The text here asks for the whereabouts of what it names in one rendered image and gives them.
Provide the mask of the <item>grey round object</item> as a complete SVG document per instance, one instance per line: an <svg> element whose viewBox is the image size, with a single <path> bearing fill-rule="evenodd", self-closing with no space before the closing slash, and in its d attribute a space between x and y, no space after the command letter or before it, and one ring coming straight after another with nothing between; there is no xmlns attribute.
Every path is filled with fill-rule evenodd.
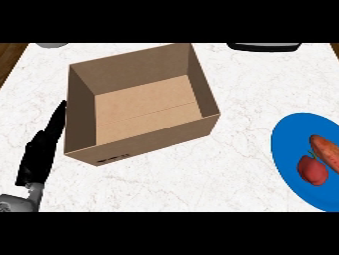
<svg viewBox="0 0 339 255"><path fill-rule="evenodd" d="M53 49L63 47L68 43L35 43L41 48Z"/></svg>

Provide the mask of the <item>blue plate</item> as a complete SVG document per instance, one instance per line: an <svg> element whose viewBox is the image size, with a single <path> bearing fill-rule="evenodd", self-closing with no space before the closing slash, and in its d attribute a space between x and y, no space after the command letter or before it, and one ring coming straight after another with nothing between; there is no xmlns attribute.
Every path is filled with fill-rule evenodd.
<svg viewBox="0 0 339 255"><path fill-rule="evenodd" d="M328 178L319 186L297 172L300 158L310 156L309 138L319 135L339 146L339 125L312 113L294 113L276 123L270 135L270 152L279 175L296 195L318 209L339 211L339 174L327 167Z"/></svg>

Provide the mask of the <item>open cardboard box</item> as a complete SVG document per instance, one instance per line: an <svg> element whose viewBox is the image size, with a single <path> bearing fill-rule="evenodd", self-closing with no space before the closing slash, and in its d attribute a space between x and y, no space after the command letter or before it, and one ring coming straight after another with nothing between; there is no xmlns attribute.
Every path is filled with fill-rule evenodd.
<svg viewBox="0 0 339 255"><path fill-rule="evenodd" d="M189 43L69 66L63 155L100 166L210 135L220 111Z"/></svg>

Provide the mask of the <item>orange sweet potato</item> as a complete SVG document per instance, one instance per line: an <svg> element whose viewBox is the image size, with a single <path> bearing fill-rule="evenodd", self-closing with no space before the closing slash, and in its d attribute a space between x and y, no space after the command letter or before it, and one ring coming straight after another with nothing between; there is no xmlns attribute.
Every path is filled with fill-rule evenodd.
<svg viewBox="0 0 339 255"><path fill-rule="evenodd" d="M310 148L316 157L339 174L339 146L322 136L313 135L309 138Z"/></svg>

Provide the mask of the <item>black flat appliance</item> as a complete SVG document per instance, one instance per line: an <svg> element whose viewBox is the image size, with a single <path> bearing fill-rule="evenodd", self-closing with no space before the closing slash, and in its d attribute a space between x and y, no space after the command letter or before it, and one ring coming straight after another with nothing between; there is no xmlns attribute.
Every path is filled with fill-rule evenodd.
<svg viewBox="0 0 339 255"><path fill-rule="evenodd" d="M291 52L299 46L299 43L228 43L230 49L251 52Z"/></svg>

